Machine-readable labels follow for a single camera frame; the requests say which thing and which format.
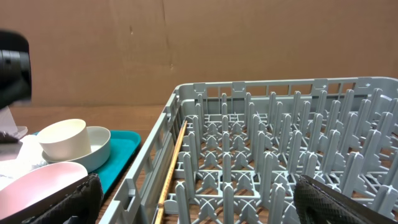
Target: wooden stick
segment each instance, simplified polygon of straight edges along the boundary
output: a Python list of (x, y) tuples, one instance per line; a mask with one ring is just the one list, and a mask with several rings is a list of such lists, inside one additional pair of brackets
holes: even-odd
[(155, 224), (162, 223), (163, 213), (164, 213), (164, 201), (166, 200), (167, 193), (169, 192), (170, 183), (171, 183), (173, 173), (174, 173), (175, 163), (177, 162), (177, 159), (178, 159), (178, 153), (180, 152), (180, 148), (182, 145), (182, 139), (184, 137), (186, 128), (187, 128), (187, 122), (185, 121), (184, 126), (180, 130), (180, 134), (178, 135), (177, 142), (174, 147), (174, 153), (173, 153), (172, 161), (170, 163), (169, 171), (167, 172), (165, 183), (164, 183), (163, 189), (162, 189), (162, 193), (160, 194), (160, 198), (159, 198), (159, 202), (158, 202), (159, 209), (157, 211)]

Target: teal tray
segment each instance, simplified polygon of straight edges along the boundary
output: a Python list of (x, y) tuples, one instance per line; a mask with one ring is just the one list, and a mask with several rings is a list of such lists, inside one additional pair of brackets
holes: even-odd
[(104, 195), (115, 184), (119, 174), (126, 167), (126, 164), (133, 158), (133, 155), (141, 143), (141, 137), (134, 131), (111, 130), (111, 154), (109, 159), (93, 172), (99, 175)]

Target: gray plastic prong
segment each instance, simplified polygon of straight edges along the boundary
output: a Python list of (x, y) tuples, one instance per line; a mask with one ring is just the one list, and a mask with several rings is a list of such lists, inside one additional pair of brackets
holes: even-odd
[(345, 128), (342, 133), (342, 138), (340, 139), (338, 148), (340, 149), (340, 153), (346, 157), (348, 148), (351, 147), (359, 147), (359, 139), (354, 135), (354, 128), (357, 122), (358, 116), (354, 113), (350, 113), (348, 115), (347, 122), (345, 124)]
[(227, 115), (227, 114), (228, 114), (228, 106), (227, 106), (226, 103), (223, 103), (223, 104), (221, 105), (221, 114), (222, 114), (222, 115)]
[(394, 219), (394, 214), (391, 211), (397, 198), (398, 191), (396, 189), (392, 186), (382, 185), (377, 191), (373, 203), (369, 207), (385, 217)]
[(268, 108), (268, 124), (274, 124), (274, 116), (276, 111), (276, 93), (271, 92), (269, 96), (269, 108)]
[(280, 137), (279, 141), (279, 152), (286, 153), (287, 146), (289, 144), (289, 137), (290, 137), (290, 125), (291, 125), (291, 117), (289, 114), (284, 115), (284, 127), (282, 128), (282, 136)]
[(232, 155), (229, 152), (223, 153), (223, 183), (230, 183), (231, 177), (231, 158)]
[(191, 131), (188, 135), (189, 137), (189, 151), (191, 152), (192, 167), (193, 171), (198, 172), (198, 158), (200, 157), (200, 151), (197, 149), (195, 142), (195, 133)]
[(192, 171), (191, 155), (189, 152), (185, 152), (183, 156), (184, 163), (184, 177), (185, 183), (188, 189), (188, 198), (195, 198), (195, 178)]
[(333, 164), (333, 170), (343, 171), (346, 163), (344, 159), (344, 156), (337, 152), (335, 154), (335, 163)]
[(323, 114), (323, 110), (325, 109), (325, 103), (326, 103), (326, 97), (328, 95), (328, 92), (325, 90), (321, 91), (321, 94), (319, 96), (319, 102), (317, 105), (317, 110), (315, 113), (320, 113)]
[(304, 101), (303, 110), (300, 113), (300, 132), (305, 136), (308, 128), (308, 117), (310, 116), (311, 103)]
[(269, 193), (271, 191), (271, 178), (272, 178), (272, 167), (273, 167), (273, 157), (271, 154), (266, 154), (264, 156), (264, 164), (261, 170), (261, 183), (260, 183), (260, 195), (261, 203), (264, 208), (269, 208)]
[(257, 145), (257, 135), (259, 131), (259, 122), (260, 122), (260, 117), (258, 115), (253, 115), (252, 116), (252, 121), (251, 121), (251, 132), (250, 132), (250, 149), (253, 155), (256, 154), (256, 145)]
[(269, 208), (268, 223), (280, 224), (284, 211), (285, 188), (282, 184), (272, 184), (271, 207)]
[(293, 96), (293, 112), (292, 112), (292, 124), (297, 124), (299, 118), (299, 102), (301, 98), (301, 92), (295, 91)]
[(339, 188), (341, 193), (347, 197), (351, 197), (358, 181), (358, 175), (361, 173), (363, 166), (363, 156), (357, 152), (351, 152), (347, 159), (346, 169), (340, 176)]
[(198, 103), (199, 103), (200, 109), (201, 109), (201, 118), (200, 119), (202, 121), (202, 124), (205, 124), (205, 114), (203, 112), (203, 95), (202, 94), (198, 95)]
[(313, 128), (310, 136), (310, 143), (308, 144), (308, 149), (307, 149), (310, 152), (317, 152), (318, 150), (319, 137), (322, 128), (322, 120), (323, 120), (322, 114), (319, 113), (315, 114), (314, 123), (312, 124)]
[(326, 147), (328, 146), (328, 141), (329, 141), (327, 136), (328, 136), (327, 132), (324, 132), (323, 134), (320, 133), (317, 151), (320, 151), (320, 152), (326, 151)]
[(313, 152), (307, 152), (304, 157), (303, 172), (302, 174), (309, 177), (315, 175), (315, 168), (317, 167), (318, 157)]
[(374, 114), (377, 110), (377, 107), (379, 106), (381, 93), (383, 93), (383, 91), (379, 88), (375, 88), (373, 90), (371, 108), (369, 110), (369, 114), (368, 114), (368, 118), (367, 118), (367, 121), (369, 121), (369, 122), (372, 122), (372, 120), (374, 118)]
[(226, 103), (226, 93), (223, 93), (223, 94), (221, 95), (221, 102), (222, 102), (222, 103)]
[(337, 153), (337, 145), (338, 141), (340, 140), (340, 133), (337, 130), (331, 130), (328, 135), (328, 140), (328, 149), (324, 153), (320, 166), (320, 170), (322, 171), (323, 175), (330, 174), (333, 168)]
[(189, 214), (187, 193), (185, 191), (183, 182), (180, 182), (180, 181), (177, 182), (177, 186), (175, 186), (175, 194), (176, 194), (177, 206), (178, 206), (178, 220), (180, 223), (190, 224), (191, 218), (190, 218), (190, 214)]
[(201, 153), (201, 146), (200, 146), (201, 138), (200, 138), (200, 134), (199, 134), (200, 131), (199, 131), (199, 119), (198, 119), (198, 116), (194, 116), (192, 120), (193, 120), (192, 121), (192, 123), (193, 123), (193, 131), (196, 133), (196, 135), (195, 135), (195, 143), (197, 145), (197, 150), (199, 151), (198, 155), (200, 155), (200, 153)]
[(221, 119), (221, 131), (225, 132), (228, 131), (228, 129), (228, 116), (223, 116), (223, 118)]
[(325, 133), (329, 133), (332, 129), (335, 129), (338, 112), (340, 110), (340, 104), (341, 103), (338, 100), (333, 100), (331, 102), (330, 113), (328, 121), (326, 122)]
[(229, 152), (229, 132), (223, 132), (223, 152)]
[(290, 144), (289, 159), (287, 160), (287, 171), (295, 174), (299, 163), (300, 146), (303, 135), (300, 131), (294, 131)]
[(264, 154), (269, 154), (269, 155), (272, 156), (272, 160), (273, 160), (273, 162), (272, 162), (272, 167), (273, 167), (274, 169), (279, 168), (278, 156), (277, 156), (275, 153), (270, 152), (270, 151), (265, 151)]
[(249, 124), (249, 118), (250, 118), (250, 111), (249, 111), (250, 100), (251, 100), (251, 94), (246, 93), (246, 97), (244, 98), (244, 123), (246, 127)]
[(342, 123), (341, 121), (339, 121), (339, 120), (336, 121), (335, 129), (336, 129), (337, 131), (339, 131), (340, 133), (342, 133), (342, 132), (344, 131), (343, 123)]
[(282, 110), (283, 110), (284, 104), (282, 102), (277, 103), (277, 108), (276, 108), (276, 113), (275, 113), (275, 118), (274, 118), (274, 125), (273, 125), (273, 130), (272, 134), (274, 137), (279, 137), (279, 132), (280, 132), (280, 124), (282, 122)]
[(254, 156), (254, 170), (256, 173), (261, 171), (262, 155), (264, 155), (264, 148), (266, 145), (266, 134), (264, 132), (259, 131), (257, 136), (257, 149), (256, 156)]
[(198, 119), (199, 120), (199, 138), (201, 139), (201, 138), (203, 138), (203, 124), (205, 121), (202, 120), (202, 114), (201, 114), (202, 108), (199, 103), (197, 103), (197, 105), (195, 106), (195, 110), (196, 110), (197, 116), (199, 118)]
[(391, 133), (391, 132), (393, 132), (394, 126), (395, 126), (396, 122), (398, 121), (398, 98), (391, 100), (389, 112), (392, 113), (392, 115), (393, 115), (390, 130), (388, 130), (388, 133)]
[(344, 122), (348, 113), (351, 111), (351, 107), (353, 105), (354, 100), (354, 90), (347, 90), (343, 100), (343, 106), (341, 107), (339, 120)]
[(380, 165), (379, 156), (375, 154), (377, 146), (380, 142), (380, 138), (381, 133), (378, 130), (369, 130), (361, 151), (361, 154), (364, 157), (365, 164), (365, 166), (363, 166), (362, 168), (363, 174), (366, 174), (370, 168), (379, 167)]
[(391, 133), (388, 133), (388, 131), (390, 130), (390, 127), (393, 125), (392, 119), (393, 115), (390, 112), (383, 112), (381, 114), (379, 124), (377, 125), (376, 128), (381, 133), (381, 141), (377, 153), (380, 152), (382, 147), (391, 145), (390, 142), (391, 139), (389, 137)]
[(394, 160), (392, 161), (390, 170), (388, 171), (384, 180), (381, 176), (377, 179), (384, 185), (391, 185), (391, 186), (393, 186), (393, 188), (398, 189), (398, 156), (397, 156), (397, 154), (395, 154), (395, 157), (394, 157)]
[(231, 183), (225, 183), (223, 189), (224, 223), (234, 222), (234, 189)]
[(361, 101), (361, 106), (358, 110), (358, 122), (355, 127), (355, 136), (361, 137), (364, 133), (364, 130), (367, 131), (371, 129), (371, 123), (367, 121), (369, 109), (371, 107), (371, 101), (367, 99), (363, 99)]
[(252, 123), (253, 114), (254, 114), (254, 103), (250, 103), (249, 104), (249, 114), (248, 114), (248, 125), (246, 126), (246, 130), (248, 131), (249, 139), (251, 137), (251, 125), (252, 125), (251, 123)]

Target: black object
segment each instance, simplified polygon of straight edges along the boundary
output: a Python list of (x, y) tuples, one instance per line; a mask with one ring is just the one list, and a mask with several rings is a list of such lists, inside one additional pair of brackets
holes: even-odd
[(57, 193), (0, 220), (0, 224), (94, 224), (103, 198), (98, 174), (89, 174)]
[(0, 30), (0, 109), (31, 97), (28, 41), (18, 33)]
[(18, 138), (11, 136), (5, 131), (0, 131), (0, 144), (18, 143)]
[(294, 189), (294, 205), (301, 224), (395, 223), (328, 186), (301, 175)]

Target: pink bowl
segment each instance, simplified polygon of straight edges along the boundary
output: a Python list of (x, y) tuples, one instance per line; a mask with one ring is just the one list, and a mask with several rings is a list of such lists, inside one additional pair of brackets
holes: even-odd
[(76, 162), (47, 165), (15, 180), (0, 190), (0, 220), (54, 194), (87, 176), (84, 166)]

